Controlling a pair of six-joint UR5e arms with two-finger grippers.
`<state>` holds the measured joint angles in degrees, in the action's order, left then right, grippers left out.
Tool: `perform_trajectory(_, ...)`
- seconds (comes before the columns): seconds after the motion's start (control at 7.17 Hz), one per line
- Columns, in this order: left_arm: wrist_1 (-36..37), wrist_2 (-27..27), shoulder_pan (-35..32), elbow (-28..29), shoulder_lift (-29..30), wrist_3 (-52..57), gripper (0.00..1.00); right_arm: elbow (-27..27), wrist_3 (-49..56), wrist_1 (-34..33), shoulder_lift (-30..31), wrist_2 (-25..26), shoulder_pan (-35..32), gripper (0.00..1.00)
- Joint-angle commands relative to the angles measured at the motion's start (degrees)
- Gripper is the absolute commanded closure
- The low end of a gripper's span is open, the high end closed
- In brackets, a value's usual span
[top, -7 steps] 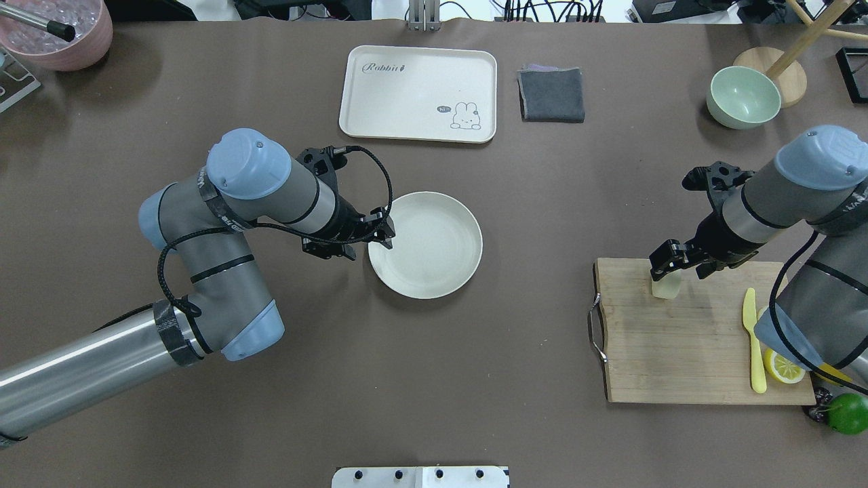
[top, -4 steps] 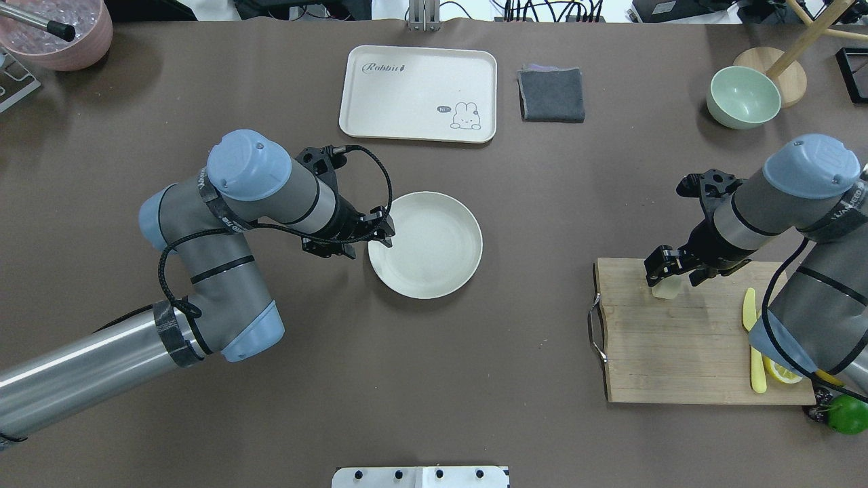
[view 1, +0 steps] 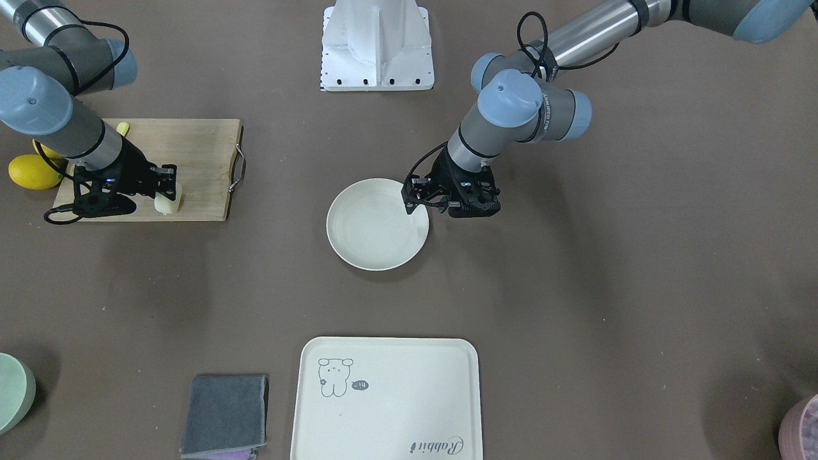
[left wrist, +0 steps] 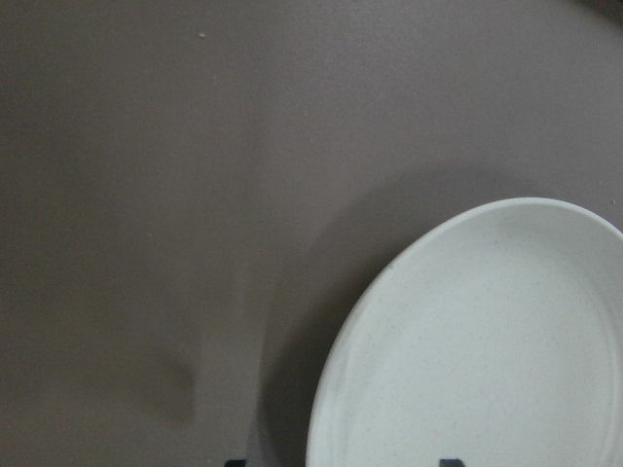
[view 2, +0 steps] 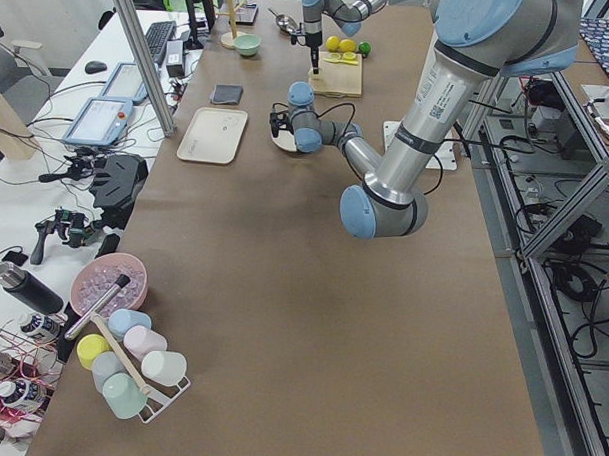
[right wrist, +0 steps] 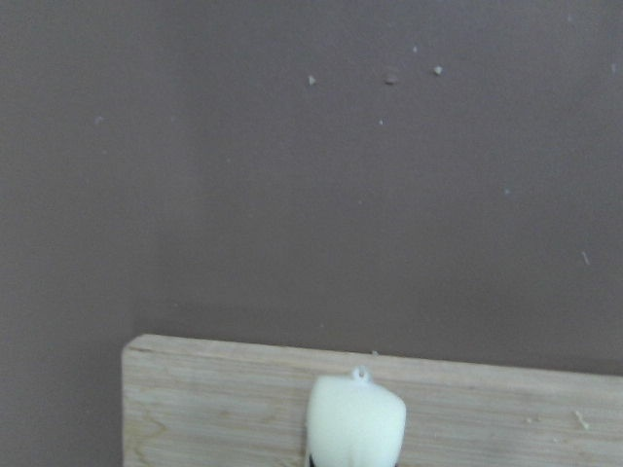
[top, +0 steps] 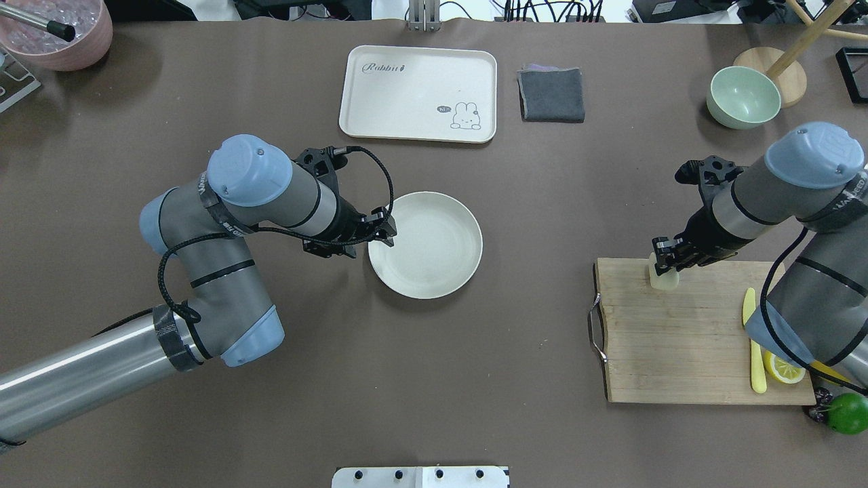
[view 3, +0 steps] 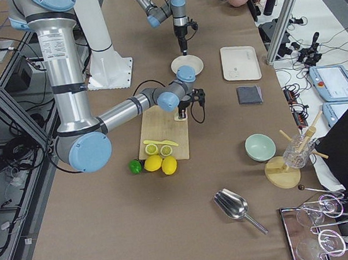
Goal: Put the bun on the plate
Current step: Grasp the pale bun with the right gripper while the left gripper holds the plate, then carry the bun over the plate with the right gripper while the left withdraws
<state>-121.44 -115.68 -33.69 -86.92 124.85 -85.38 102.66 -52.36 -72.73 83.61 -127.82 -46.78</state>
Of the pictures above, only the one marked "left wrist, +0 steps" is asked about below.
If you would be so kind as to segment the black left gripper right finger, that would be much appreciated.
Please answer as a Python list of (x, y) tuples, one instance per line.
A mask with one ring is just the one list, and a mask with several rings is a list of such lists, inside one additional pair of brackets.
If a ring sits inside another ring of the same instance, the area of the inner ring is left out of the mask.
[(459, 458), (442, 458), (438, 462), (439, 467), (465, 467), (464, 462)]

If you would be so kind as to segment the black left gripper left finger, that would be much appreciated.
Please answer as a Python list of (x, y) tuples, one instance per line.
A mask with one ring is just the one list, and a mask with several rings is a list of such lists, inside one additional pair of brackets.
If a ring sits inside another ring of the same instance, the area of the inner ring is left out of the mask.
[(224, 467), (246, 467), (246, 459), (229, 459), (224, 463)]

